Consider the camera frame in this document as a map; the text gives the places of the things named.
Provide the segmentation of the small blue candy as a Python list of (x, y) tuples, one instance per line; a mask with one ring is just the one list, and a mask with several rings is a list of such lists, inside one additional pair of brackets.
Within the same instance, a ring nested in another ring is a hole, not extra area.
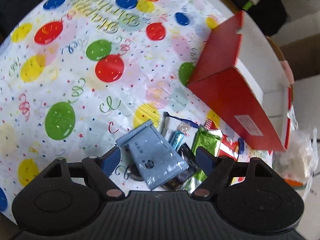
[(170, 144), (175, 151), (178, 151), (184, 137), (188, 135), (190, 126), (188, 124), (180, 124), (176, 131), (172, 134)]

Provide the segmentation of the red cardboard box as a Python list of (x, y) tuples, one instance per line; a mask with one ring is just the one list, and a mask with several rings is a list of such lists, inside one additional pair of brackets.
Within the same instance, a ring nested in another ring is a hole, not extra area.
[(246, 12), (212, 30), (187, 88), (251, 148), (286, 150), (290, 84), (267, 38)]

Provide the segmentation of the light blue snack packet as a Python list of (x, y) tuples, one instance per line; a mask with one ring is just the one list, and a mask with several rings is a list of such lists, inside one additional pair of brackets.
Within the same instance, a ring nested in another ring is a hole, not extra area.
[(188, 163), (148, 120), (116, 140), (118, 147), (129, 150), (150, 190), (165, 184), (189, 168)]

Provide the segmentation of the silver triangular chocolate packet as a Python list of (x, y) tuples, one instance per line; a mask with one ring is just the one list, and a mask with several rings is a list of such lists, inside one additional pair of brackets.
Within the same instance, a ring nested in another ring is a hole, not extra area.
[(124, 172), (124, 179), (132, 179), (135, 181), (144, 181), (143, 177), (140, 175), (140, 172), (135, 164), (129, 165)]

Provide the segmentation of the red snack packet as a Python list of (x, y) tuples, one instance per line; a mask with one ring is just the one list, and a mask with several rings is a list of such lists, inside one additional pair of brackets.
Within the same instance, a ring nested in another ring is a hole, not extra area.
[(234, 161), (238, 161), (239, 142), (223, 134), (217, 156), (226, 156), (232, 158)]

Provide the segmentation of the green snack bar packet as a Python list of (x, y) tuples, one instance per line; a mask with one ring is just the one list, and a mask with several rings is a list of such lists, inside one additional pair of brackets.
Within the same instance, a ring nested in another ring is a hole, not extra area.
[(200, 126), (195, 134), (191, 151), (197, 164), (196, 173), (184, 184), (184, 190), (192, 193), (213, 171), (212, 157), (215, 157), (222, 140), (219, 129), (208, 130)]

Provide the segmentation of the black sofa with clothes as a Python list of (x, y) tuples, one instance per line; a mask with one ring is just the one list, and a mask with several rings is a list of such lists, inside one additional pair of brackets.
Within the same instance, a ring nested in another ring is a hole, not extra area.
[(246, 11), (266, 36), (273, 36), (286, 23), (281, 0), (225, 0), (234, 11)]

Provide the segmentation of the balloon birthday tablecloth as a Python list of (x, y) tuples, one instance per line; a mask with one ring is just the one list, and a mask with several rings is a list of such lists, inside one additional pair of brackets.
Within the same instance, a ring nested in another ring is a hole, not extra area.
[(43, 0), (1, 45), (1, 214), (50, 162), (100, 156), (165, 112), (238, 135), (186, 88), (220, 0)]

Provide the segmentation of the clear plastic bag of snacks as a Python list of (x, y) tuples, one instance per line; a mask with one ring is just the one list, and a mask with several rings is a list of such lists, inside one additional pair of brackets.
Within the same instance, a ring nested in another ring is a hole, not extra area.
[(272, 167), (283, 179), (299, 181), (306, 187), (319, 162), (317, 129), (293, 130), (285, 152), (274, 152)]

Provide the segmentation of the orange toy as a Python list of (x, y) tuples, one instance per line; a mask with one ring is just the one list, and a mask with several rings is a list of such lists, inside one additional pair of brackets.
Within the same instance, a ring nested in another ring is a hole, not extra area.
[(284, 180), (293, 188), (302, 188), (302, 187), (304, 187), (304, 184), (299, 182), (299, 181), (290, 180), (290, 179), (284, 179)]

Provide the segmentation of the black snack packet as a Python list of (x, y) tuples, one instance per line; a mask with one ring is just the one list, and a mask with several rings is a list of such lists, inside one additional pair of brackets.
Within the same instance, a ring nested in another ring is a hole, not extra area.
[(189, 167), (163, 185), (163, 187), (168, 191), (180, 190), (186, 181), (200, 170), (196, 162), (195, 155), (186, 143), (178, 149), (178, 154), (187, 162)]

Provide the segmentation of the white blue milk biscuit packet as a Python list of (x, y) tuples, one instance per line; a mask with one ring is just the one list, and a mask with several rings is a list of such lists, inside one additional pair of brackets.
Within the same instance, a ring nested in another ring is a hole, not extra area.
[(162, 128), (163, 137), (169, 141), (176, 131), (182, 132), (185, 137), (194, 137), (195, 133), (199, 129), (199, 125), (195, 122), (179, 118), (177, 116), (170, 115), (168, 112), (164, 112), (164, 125)]

